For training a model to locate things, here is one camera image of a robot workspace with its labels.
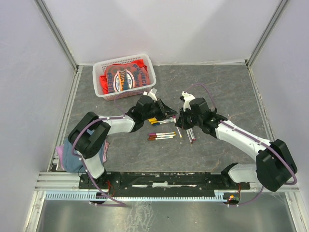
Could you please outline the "red cap marker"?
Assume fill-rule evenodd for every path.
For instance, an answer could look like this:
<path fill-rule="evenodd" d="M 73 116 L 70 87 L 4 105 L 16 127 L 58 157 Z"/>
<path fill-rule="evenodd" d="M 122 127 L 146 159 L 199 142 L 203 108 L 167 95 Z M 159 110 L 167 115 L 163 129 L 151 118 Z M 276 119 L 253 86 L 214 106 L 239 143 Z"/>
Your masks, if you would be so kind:
<path fill-rule="evenodd" d="M 192 128 L 190 129 L 190 133 L 191 133 L 192 141 L 195 141 L 195 140 L 196 140 L 196 137 L 195 137 L 195 135 L 194 135 L 194 132 L 193 132 L 193 129 L 192 129 Z"/>

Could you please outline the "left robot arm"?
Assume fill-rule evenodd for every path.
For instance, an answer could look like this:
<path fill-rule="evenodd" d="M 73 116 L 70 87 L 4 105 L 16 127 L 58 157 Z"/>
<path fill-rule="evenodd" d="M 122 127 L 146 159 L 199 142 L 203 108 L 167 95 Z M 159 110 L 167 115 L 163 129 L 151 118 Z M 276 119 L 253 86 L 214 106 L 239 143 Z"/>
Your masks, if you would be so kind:
<path fill-rule="evenodd" d="M 121 116 L 101 116 L 88 112 L 68 136 L 72 155 L 79 158 L 85 171 L 90 175 L 90 184 L 100 189 L 106 185 L 105 168 L 99 157 L 108 135 L 136 132 L 144 122 L 156 118 L 163 120 L 177 115 L 160 98 L 154 100 L 142 95 L 136 105 Z"/>

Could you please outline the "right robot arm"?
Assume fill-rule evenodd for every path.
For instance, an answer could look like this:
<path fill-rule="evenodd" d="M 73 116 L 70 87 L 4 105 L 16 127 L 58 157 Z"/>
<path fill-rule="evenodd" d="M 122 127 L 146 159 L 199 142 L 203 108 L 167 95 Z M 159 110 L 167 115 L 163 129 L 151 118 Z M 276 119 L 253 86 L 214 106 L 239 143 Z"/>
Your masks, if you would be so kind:
<path fill-rule="evenodd" d="M 234 163 L 223 170 L 223 187 L 232 189 L 240 182 L 260 183 L 275 192 L 283 185 L 297 183 L 297 167 L 284 141 L 270 141 L 245 131 L 216 110 L 212 111 L 204 98 L 185 93 L 180 99 L 183 107 L 176 126 L 184 130 L 198 127 L 205 134 L 233 145 L 254 160 L 253 164 Z"/>

